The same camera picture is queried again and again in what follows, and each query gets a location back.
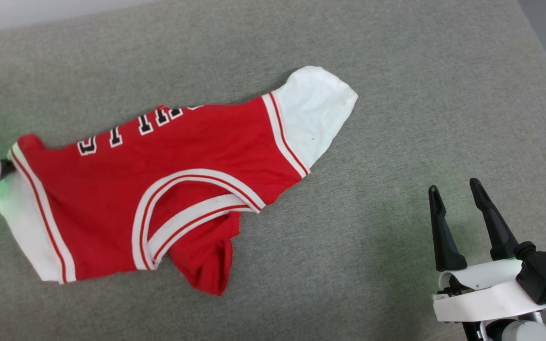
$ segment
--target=jersey hem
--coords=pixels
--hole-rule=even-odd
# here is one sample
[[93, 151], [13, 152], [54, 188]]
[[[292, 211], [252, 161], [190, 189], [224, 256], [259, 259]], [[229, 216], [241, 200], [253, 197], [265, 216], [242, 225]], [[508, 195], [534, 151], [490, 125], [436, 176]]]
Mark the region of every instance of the jersey hem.
[[20, 190], [17, 194], [22, 196], [21, 199], [8, 203], [2, 198], [0, 203], [0, 211], [9, 229], [42, 280], [57, 280], [61, 284], [76, 281], [73, 257], [52, 216], [43, 184], [18, 144], [13, 145], [10, 154], [24, 184], [14, 184]]

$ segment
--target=gray couch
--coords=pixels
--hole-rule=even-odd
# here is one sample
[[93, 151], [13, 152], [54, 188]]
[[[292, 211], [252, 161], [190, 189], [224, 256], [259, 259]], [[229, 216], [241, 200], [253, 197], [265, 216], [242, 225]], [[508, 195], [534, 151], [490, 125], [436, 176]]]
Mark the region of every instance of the gray couch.
[[360, 98], [312, 175], [242, 217], [222, 297], [169, 260], [43, 283], [0, 216], [0, 340], [464, 340], [431, 307], [429, 185], [471, 264], [490, 247], [470, 177], [546, 250], [546, 55], [515, 0], [180, 0], [6, 30], [0, 155], [241, 103], [304, 65]]

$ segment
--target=white trim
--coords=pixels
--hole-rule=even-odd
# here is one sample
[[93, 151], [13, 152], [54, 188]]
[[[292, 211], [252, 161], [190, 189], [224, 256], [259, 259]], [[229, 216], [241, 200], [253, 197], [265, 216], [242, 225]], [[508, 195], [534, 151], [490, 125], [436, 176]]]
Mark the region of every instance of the white trim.
[[205, 216], [211, 212], [217, 211], [219, 209], [223, 209], [225, 207], [230, 206], [238, 206], [238, 205], [245, 205], [244, 201], [239, 199], [235, 194], [224, 194], [223, 196], [214, 197], [211, 199], [207, 199], [202, 201], [201, 203], [197, 203], [191, 207], [188, 207], [181, 211], [180, 213], [176, 214], [167, 222], [164, 223], [160, 227], [160, 229], [157, 230], [154, 235], [149, 240], [149, 252], [154, 257], [155, 267], [160, 263], [161, 258], [163, 254], [170, 248], [178, 238], [185, 235], [185, 233], [188, 233], [188, 231], [192, 230], [196, 226], [199, 226], [200, 224], [203, 224], [205, 222], [208, 222], [217, 216], [225, 215], [229, 213], [230, 211], [252, 211], [248, 207], [245, 208], [238, 208], [238, 209], [227, 209], [220, 212], [217, 212], [215, 214], [206, 216], [203, 219], [199, 219], [199, 221], [191, 224], [190, 226], [187, 226], [184, 230], [182, 230], [177, 236], [175, 236], [172, 240], [170, 240], [165, 246], [164, 244], [167, 242], [168, 238], [170, 238], [174, 233], [176, 233], [179, 229], [182, 229], [186, 224], [190, 223], [192, 220], [195, 220], [196, 218], [199, 218], [200, 216]]
[[307, 168], [306, 164], [303, 164], [305, 166], [305, 169], [307, 170], [307, 172], [305, 173], [305, 170], [300, 166], [299, 162], [297, 162], [297, 159], [292, 156], [292, 153], [286, 147], [286, 143], [288, 142], [286, 141], [286, 143], [284, 143], [284, 137], [282, 135], [282, 131], [279, 128], [280, 122], [277, 118], [277, 112], [275, 112], [275, 105], [273, 105], [271, 94], [267, 93], [266, 95], [262, 95], [262, 99], [264, 102], [264, 106], [267, 108], [267, 114], [269, 114], [269, 121], [271, 122], [271, 129], [273, 130], [273, 136], [275, 137], [275, 144], [277, 145], [277, 148], [286, 158], [286, 160], [288, 160], [290, 165], [292, 165], [292, 167], [299, 173], [300, 177], [306, 177], [309, 174], [309, 168]]
[[43, 281], [61, 281], [62, 265], [37, 207], [37, 198], [18, 170], [0, 182], [0, 213], [18, 246]]
[[[227, 173], [219, 172], [218, 170], [188, 169], [159, 179], [145, 191], [140, 199], [140, 202], [138, 203], [138, 207], [136, 208], [134, 224], [132, 226], [132, 257], [134, 259], [136, 269], [155, 269], [155, 266], [151, 261], [153, 255], [150, 255], [147, 244], [150, 218], [153, 214], [153, 209], [158, 199], [163, 196], [163, 194], [169, 190], [169, 188], [183, 181], [201, 181], [216, 184], [217, 186], [225, 188], [232, 194], [236, 195], [243, 201], [243, 203], [250, 207], [251, 211], [256, 213], [260, 212], [266, 206], [258, 194], [256, 194], [256, 192], [249, 188], [245, 183]], [[143, 229], [143, 233], [141, 235], [140, 231], [143, 218], [145, 219], [145, 228]], [[145, 262], [143, 262], [143, 256], [145, 260], [147, 260], [147, 265], [145, 265]]]
[[[63, 262], [64, 262], [65, 270], [66, 270], [65, 271], [66, 281], [67, 282], [76, 281], [77, 278], [75, 276], [75, 263], [73, 261], [73, 257], [71, 253], [69, 252], [69, 249], [67, 248], [67, 244], [65, 244], [62, 236], [60, 235], [60, 231], [58, 230], [58, 225], [56, 224], [56, 220], [54, 219], [54, 216], [52, 215], [52, 209], [50, 208], [50, 203], [47, 199], [46, 190], [44, 189], [43, 184], [41, 184], [41, 181], [39, 181], [39, 178], [35, 175], [35, 173], [33, 173], [33, 170], [30, 168], [26, 158], [24, 157], [24, 154], [22, 153], [20, 147], [18, 146], [18, 143], [15, 143], [12, 146], [12, 151], [13, 151], [13, 155], [16, 157], [18, 162], [20, 162], [22, 167], [27, 171], [28, 177], [33, 181], [33, 185], [35, 186], [35, 189], [37, 191], [36, 201], [39, 200], [39, 203], [41, 203], [41, 207], [43, 208], [45, 219], [47, 220], [47, 224], [50, 227], [50, 233], [52, 234], [52, 237], [54, 238], [54, 244], [58, 248], [58, 251], [60, 252], [63, 258]], [[60, 276], [59, 282], [64, 283], [62, 274]]]

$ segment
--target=basketball jersey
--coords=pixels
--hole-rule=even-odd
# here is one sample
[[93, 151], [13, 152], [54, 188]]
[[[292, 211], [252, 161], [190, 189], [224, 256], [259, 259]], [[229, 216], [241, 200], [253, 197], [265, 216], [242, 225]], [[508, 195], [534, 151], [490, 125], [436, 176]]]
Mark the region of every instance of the basketball jersey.
[[22, 136], [0, 211], [42, 280], [155, 269], [168, 252], [194, 287], [221, 294], [239, 212], [260, 212], [308, 175], [356, 99], [303, 67], [245, 104], [158, 106], [60, 149]]

